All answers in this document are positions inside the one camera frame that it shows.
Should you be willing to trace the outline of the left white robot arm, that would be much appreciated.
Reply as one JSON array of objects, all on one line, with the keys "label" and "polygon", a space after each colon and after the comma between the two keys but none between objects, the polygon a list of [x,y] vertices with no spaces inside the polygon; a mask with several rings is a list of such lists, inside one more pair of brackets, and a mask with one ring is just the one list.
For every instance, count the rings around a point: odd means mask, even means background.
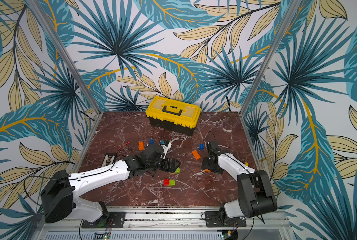
[{"label": "left white robot arm", "polygon": [[144,173],[152,174],[157,170],[174,173],[181,163],[166,157],[170,147],[170,142],[152,144],[137,155],[124,157],[98,169],[73,174],[65,170],[56,172],[40,193],[45,222],[52,224],[64,219],[81,219],[99,228],[105,227],[111,220],[104,202],[91,202],[81,196]]}]

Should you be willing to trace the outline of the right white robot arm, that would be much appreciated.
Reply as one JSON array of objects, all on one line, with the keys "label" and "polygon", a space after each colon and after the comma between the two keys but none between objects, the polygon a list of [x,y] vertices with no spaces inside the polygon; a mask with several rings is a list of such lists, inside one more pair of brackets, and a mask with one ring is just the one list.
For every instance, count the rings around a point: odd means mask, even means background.
[{"label": "right white robot arm", "polygon": [[229,227],[245,222],[245,218],[260,217],[278,209],[268,174],[255,170],[223,150],[217,141],[207,144],[208,157],[203,158],[202,170],[215,174],[227,172],[238,186],[238,199],[224,203],[217,212],[206,212],[210,227]]}]

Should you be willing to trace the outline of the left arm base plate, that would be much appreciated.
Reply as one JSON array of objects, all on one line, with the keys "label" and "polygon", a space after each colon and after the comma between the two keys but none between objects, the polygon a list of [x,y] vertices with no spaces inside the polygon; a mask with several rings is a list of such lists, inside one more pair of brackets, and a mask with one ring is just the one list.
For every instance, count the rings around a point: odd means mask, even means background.
[{"label": "left arm base plate", "polygon": [[125,220],[125,212],[108,212],[93,223],[82,222],[83,229],[121,229]]}]

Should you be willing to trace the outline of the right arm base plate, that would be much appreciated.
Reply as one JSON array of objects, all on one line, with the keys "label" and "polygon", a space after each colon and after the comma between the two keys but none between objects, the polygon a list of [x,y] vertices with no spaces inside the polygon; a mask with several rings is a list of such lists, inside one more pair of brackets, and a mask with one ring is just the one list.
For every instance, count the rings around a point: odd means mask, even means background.
[{"label": "right arm base plate", "polygon": [[207,228],[243,228],[247,226],[244,217],[229,218],[221,211],[206,211],[204,215]]}]

